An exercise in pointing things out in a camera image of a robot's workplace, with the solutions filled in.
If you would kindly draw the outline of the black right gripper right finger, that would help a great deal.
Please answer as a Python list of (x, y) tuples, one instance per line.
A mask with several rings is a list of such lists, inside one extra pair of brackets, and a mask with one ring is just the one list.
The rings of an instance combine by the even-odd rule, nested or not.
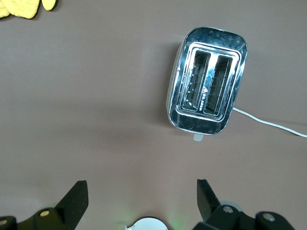
[(197, 205), (202, 217), (195, 230), (293, 230), (282, 215), (258, 212), (254, 218), (230, 204), (221, 204), (206, 179), (197, 180)]

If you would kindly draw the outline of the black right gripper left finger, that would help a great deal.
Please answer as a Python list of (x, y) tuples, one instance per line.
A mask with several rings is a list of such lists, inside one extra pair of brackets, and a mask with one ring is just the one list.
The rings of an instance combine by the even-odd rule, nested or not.
[(2, 230), (74, 230), (88, 208), (87, 182), (77, 181), (55, 207), (46, 207), (30, 218), (17, 222), (14, 216), (1, 216)]

